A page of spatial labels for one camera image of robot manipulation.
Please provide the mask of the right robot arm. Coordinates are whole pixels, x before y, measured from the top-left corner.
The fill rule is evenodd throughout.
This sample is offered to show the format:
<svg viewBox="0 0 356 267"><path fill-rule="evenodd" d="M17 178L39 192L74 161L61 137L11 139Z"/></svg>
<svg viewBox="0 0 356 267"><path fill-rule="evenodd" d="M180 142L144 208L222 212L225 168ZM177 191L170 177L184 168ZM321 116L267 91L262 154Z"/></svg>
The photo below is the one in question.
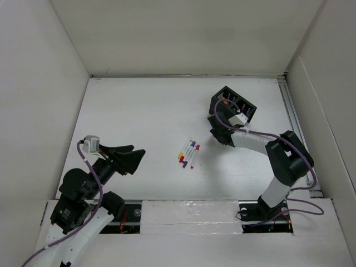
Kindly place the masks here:
<svg viewBox="0 0 356 267"><path fill-rule="evenodd" d="M241 221L255 221L256 225L266 224L289 210L285 203L291 192L307 190L307 187L293 188L300 178L313 172L314 161L305 146L293 131L281 135L247 131L240 126L233 129L222 112L207 117L210 133L223 145L259 152L268 157L273 178L266 190L258 197L257 203L248 207L240 206L236 217Z"/></svg>

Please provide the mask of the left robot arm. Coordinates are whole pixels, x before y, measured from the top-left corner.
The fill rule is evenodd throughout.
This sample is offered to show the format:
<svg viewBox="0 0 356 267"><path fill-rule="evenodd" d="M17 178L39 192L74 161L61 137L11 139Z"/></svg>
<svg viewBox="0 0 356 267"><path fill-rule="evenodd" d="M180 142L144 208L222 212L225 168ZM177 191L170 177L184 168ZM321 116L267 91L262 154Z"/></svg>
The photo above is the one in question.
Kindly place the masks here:
<svg viewBox="0 0 356 267"><path fill-rule="evenodd" d="M23 266L77 266L99 233L125 217L125 200L103 187L115 173L134 174L146 151L132 145L92 145L88 139L77 143L77 151L89 172L71 169L65 174L46 243Z"/></svg>

